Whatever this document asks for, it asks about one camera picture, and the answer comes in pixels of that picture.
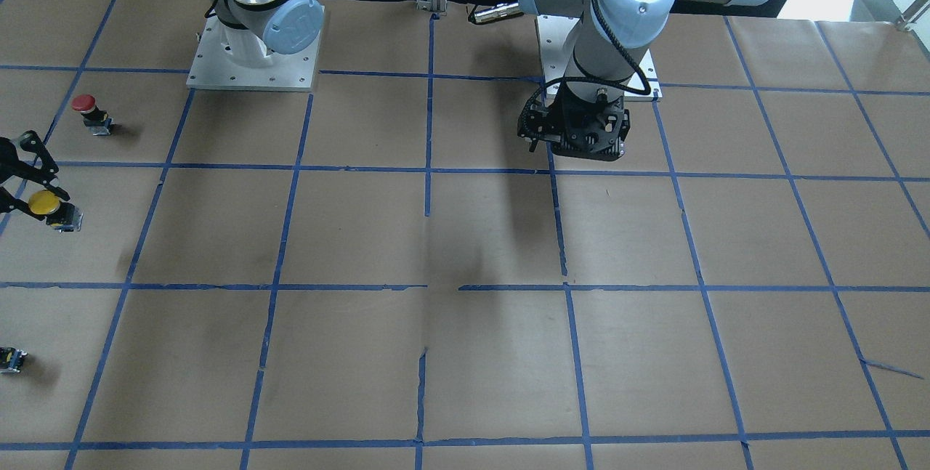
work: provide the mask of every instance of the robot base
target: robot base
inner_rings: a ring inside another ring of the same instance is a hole
[[[246,67],[226,54],[222,24],[210,17],[203,27],[197,55],[190,66],[187,86],[205,90],[266,90],[266,92],[311,92],[320,52],[320,37],[296,54],[275,54],[271,66]]]
[[[568,40],[568,34],[572,32],[575,24],[578,23],[577,17],[562,16],[539,16],[537,17],[537,34],[539,36],[539,57],[542,59],[542,70],[545,73],[546,81],[551,81],[565,75],[565,66],[571,57],[571,47],[574,42],[565,43]],[[658,75],[655,73],[655,64],[652,62],[652,53],[647,50],[645,56],[640,62],[642,72],[652,85],[651,96],[642,96],[641,94],[632,94],[625,92],[624,99],[627,102],[652,102],[662,98],[662,89],[658,85]],[[637,75],[630,78],[630,86],[640,89],[642,82]],[[552,100],[559,91],[559,85],[550,86],[546,90],[546,98]]]

